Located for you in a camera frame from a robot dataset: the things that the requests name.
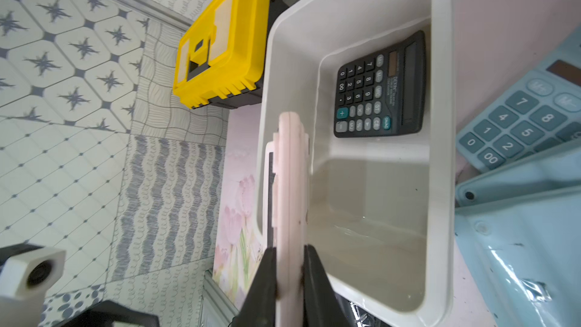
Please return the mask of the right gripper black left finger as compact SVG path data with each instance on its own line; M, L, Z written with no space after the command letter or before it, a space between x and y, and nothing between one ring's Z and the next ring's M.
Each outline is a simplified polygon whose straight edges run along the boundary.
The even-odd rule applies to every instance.
M267 248L233 327L273 327L277 298L277 251Z

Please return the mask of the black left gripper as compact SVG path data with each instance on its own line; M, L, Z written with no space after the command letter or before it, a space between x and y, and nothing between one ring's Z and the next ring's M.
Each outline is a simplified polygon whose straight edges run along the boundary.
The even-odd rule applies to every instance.
M56 326L113 326L115 322L160 327L158 316L138 312L113 301L101 301L94 304L79 315L57 323Z

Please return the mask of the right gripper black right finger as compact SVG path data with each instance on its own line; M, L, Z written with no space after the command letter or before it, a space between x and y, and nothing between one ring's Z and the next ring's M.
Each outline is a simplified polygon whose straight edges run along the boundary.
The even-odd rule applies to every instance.
M349 326L327 272L312 245L304 247L304 326Z

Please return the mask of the black calculator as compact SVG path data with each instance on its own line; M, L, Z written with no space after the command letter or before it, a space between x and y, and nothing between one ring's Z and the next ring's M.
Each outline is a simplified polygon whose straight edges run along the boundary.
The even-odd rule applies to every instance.
M423 127L427 91L425 32L350 61L337 70L337 138L405 136Z

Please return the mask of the white plastic storage box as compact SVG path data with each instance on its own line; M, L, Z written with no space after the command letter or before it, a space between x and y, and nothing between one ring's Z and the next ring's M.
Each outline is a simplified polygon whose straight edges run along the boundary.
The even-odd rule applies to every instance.
M308 242L333 289L392 326L438 326L453 304L455 72L452 0L300 0L269 34L254 223L266 144L286 111L310 138ZM339 139L334 90L349 61L426 33L419 133Z

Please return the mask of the yellow and black toolbox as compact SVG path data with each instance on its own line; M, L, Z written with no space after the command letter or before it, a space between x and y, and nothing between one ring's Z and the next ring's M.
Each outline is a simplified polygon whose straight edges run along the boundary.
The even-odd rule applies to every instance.
M283 0L213 0L179 42L172 93L191 109L263 96L267 39Z

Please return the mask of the floral pink table mat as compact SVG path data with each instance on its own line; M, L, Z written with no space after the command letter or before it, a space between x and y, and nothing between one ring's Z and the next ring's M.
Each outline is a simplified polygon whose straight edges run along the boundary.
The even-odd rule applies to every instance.
M580 0L452 0L455 133L580 23ZM254 223L262 103L230 113L213 275L237 307L265 247ZM455 182L476 174L455 152ZM440 326L492 326L453 235L453 304Z

